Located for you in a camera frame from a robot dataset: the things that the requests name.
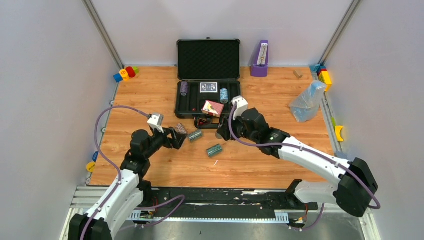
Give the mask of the purple chip stack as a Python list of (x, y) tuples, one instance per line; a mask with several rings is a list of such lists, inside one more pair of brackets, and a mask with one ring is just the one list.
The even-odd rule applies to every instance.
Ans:
[(180, 95), (186, 97), (189, 91), (189, 84), (186, 81), (182, 81), (180, 84)]

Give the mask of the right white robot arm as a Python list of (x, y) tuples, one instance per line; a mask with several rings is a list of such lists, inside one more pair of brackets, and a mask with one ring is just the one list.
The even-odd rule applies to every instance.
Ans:
[(308, 146), (289, 133), (269, 126), (256, 108), (247, 109), (239, 116), (231, 111), (220, 118), (216, 132), (225, 141), (258, 148), (267, 156), (295, 163), (326, 180), (293, 181), (290, 185), (293, 190), (285, 195), (286, 204), (292, 209), (304, 203), (328, 203), (360, 218), (367, 209), (382, 207), (376, 197), (378, 183), (365, 160), (339, 158)]

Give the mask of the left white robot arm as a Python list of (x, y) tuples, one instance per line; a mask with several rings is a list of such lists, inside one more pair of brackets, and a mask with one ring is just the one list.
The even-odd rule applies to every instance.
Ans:
[(131, 135), (130, 149), (124, 156), (117, 177), (103, 196), (84, 214), (75, 214), (69, 222), (70, 240), (113, 240), (138, 206), (153, 201), (152, 185), (144, 180), (150, 158), (161, 148), (179, 150), (187, 135), (174, 128), (140, 129)]

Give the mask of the black poker set case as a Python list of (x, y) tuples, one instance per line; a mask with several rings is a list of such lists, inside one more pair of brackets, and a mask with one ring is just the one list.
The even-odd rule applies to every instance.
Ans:
[[(207, 100), (220, 103), (220, 89), (228, 90), (231, 100), (241, 95), (242, 88), (239, 39), (180, 39), (177, 46), (177, 78), (174, 114), (179, 119), (211, 118), (211, 129), (217, 129), (221, 119), (230, 114), (230, 104), (224, 104), (220, 117), (202, 112)], [(187, 82), (187, 96), (180, 95), (181, 82)], [(218, 83), (218, 93), (200, 93), (200, 83)]]

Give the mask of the black red case tag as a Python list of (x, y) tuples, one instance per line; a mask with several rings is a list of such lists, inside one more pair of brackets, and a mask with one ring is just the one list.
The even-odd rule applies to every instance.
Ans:
[(212, 129), (213, 127), (211, 127), (212, 125), (212, 121), (211, 118), (200, 118), (200, 117), (195, 117), (194, 118), (194, 126), (197, 129)]

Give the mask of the red playing card box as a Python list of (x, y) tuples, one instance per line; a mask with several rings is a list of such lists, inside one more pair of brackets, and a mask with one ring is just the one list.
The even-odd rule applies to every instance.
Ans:
[(206, 100), (201, 112), (206, 115), (219, 118), (222, 115), (224, 106), (225, 105), (222, 103)]

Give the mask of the light blue chip stack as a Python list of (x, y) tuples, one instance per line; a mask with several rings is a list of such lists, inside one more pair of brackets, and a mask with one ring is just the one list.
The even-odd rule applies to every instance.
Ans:
[(227, 104), (229, 102), (229, 93), (227, 88), (220, 89), (219, 95), (219, 101), (221, 104)]

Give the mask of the blue playing card deck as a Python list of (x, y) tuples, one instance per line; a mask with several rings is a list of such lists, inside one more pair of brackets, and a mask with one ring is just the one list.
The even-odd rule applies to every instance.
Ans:
[(218, 93), (218, 83), (217, 82), (201, 82), (199, 87), (199, 92), (204, 93)]

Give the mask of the purple metronome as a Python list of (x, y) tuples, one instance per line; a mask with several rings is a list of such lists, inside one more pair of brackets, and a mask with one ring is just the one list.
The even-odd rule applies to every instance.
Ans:
[(264, 78), (268, 76), (269, 41), (261, 40), (254, 49), (250, 61), (250, 75)]

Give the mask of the coloured toy cylinders cluster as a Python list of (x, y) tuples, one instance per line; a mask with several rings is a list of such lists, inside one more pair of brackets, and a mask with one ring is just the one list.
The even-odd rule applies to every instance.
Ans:
[(128, 81), (135, 78), (140, 73), (140, 69), (136, 66), (127, 66), (121, 69), (117, 74), (113, 76), (114, 80), (119, 83), (122, 81)]

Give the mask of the clear plastic bag blue contents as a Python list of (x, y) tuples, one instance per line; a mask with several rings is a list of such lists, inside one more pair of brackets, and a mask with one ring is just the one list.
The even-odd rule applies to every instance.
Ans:
[(317, 115), (326, 89), (325, 83), (314, 80), (288, 105), (298, 123), (307, 122)]

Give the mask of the small wooden block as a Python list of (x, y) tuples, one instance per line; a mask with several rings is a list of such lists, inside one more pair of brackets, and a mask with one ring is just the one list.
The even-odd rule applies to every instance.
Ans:
[(295, 75), (295, 77), (297, 79), (301, 79), (303, 77), (303, 72), (301, 70), (299, 70), (299, 69), (294, 70), (293, 71), (293, 74)]

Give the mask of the yellow blue round tags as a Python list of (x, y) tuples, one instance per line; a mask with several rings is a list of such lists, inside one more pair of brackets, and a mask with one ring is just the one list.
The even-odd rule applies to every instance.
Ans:
[(99, 152), (95, 151), (94, 154), (92, 155), (91, 161), (86, 164), (85, 168), (87, 172), (92, 173), (94, 171), (94, 168), (96, 166), (96, 162), (98, 159), (98, 155), (99, 155)]

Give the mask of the coloured toy blocks stack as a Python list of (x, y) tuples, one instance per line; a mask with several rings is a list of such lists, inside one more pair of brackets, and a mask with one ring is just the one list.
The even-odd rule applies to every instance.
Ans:
[(318, 80), (326, 84), (325, 92), (328, 92), (333, 84), (327, 68), (321, 64), (310, 65), (309, 69), (312, 73), (316, 73)]

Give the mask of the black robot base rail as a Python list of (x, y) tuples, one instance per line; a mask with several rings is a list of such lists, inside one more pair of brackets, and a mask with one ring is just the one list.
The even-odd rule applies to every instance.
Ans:
[[(73, 204), (86, 213), (108, 190), (80, 187)], [(130, 214), (126, 221), (145, 227), (163, 221), (212, 223), (278, 223), (295, 226), (303, 222), (317, 203), (303, 203), (291, 190), (231, 188), (151, 187), (152, 199)], [(296, 220), (291, 212), (299, 214)]]

